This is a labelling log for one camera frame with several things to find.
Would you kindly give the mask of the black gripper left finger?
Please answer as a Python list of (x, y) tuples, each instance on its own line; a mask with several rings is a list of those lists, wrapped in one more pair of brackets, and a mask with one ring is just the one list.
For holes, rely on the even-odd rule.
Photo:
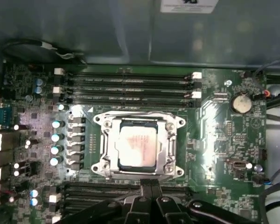
[(152, 204), (152, 180), (140, 181), (141, 195), (134, 198), (129, 212), (119, 202), (105, 200), (66, 217), (68, 224), (148, 224)]

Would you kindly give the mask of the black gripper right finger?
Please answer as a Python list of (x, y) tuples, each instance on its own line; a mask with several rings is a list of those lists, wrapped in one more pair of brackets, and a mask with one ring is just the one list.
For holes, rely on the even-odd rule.
[(169, 196), (164, 196), (158, 180), (152, 180), (152, 196), (167, 224), (254, 224), (248, 218), (201, 200), (191, 200), (181, 208)]

